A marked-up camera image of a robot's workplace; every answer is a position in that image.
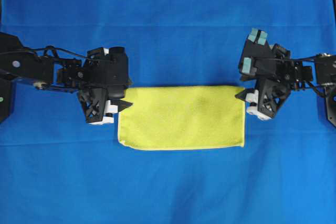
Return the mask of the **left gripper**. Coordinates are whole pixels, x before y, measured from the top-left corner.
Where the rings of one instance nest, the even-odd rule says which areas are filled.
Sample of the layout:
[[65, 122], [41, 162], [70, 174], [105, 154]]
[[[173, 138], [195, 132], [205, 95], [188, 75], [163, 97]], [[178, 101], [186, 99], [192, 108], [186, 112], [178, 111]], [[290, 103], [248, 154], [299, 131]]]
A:
[[57, 71], [56, 83], [77, 90], [77, 98], [86, 123], [103, 125], [114, 123], [113, 116], [133, 105], [132, 102], [109, 98], [106, 82], [104, 48], [89, 50], [84, 63], [63, 63]]

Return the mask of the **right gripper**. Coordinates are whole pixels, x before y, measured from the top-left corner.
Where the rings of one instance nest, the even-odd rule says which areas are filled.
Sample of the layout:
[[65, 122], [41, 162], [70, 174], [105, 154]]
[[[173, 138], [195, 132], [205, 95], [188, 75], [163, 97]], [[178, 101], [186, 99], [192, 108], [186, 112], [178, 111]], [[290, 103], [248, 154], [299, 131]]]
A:
[[279, 44], [269, 45], [271, 69], [268, 74], [249, 77], [241, 74], [241, 81], [255, 80], [253, 89], [244, 89], [235, 98], [249, 103], [246, 112], [260, 120], [273, 119], [291, 94], [304, 90], [313, 81], [312, 67], [304, 66], [302, 60], [290, 58], [290, 51]]

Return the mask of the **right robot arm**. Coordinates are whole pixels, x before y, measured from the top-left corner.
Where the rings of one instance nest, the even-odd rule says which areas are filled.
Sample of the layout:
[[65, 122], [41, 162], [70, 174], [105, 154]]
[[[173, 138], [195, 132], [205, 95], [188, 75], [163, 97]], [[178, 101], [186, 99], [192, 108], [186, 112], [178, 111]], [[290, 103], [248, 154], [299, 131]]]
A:
[[335, 125], [335, 56], [317, 54], [292, 59], [279, 44], [246, 41], [238, 64], [241, 81], [255, 80], [254, 88], [235, 97], [249, 103], [247, 113], [273, 119], [291, 92], [311, 89], [324, 99], [328, 121]]

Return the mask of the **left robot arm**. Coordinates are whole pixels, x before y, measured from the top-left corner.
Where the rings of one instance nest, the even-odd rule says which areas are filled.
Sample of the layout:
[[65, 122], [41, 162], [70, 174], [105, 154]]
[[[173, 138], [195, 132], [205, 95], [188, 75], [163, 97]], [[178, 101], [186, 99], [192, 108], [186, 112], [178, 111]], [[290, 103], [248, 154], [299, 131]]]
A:
[[1, 121], [12, 113], [16, 83], [37, 90], [76, 93], [86, 123], [113, 123], [131, 107], [129, 58], [123, 47], [99, 47], [82, 56], [54, 46], [25, 47], [18, 37], [1, 33]]

